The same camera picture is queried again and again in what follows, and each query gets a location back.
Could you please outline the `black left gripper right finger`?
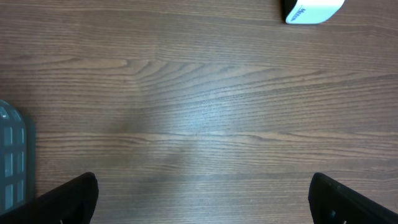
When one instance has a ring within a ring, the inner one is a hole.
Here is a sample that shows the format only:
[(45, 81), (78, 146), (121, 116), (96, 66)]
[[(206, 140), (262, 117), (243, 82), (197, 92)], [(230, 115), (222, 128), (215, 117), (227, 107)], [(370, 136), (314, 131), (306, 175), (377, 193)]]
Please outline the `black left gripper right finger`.
[(314, 224), (397, 224), (397, 214), (331, 177), (317, 172), (308, 191)]

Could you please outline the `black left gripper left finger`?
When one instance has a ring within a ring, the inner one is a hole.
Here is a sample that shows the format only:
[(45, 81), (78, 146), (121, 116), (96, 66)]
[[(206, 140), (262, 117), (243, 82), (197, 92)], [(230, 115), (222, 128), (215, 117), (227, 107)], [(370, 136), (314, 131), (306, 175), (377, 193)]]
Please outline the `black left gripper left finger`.
[(1, 224), (89, 224), (98, 200), (96, 176), (86, 172), (1, 215)]

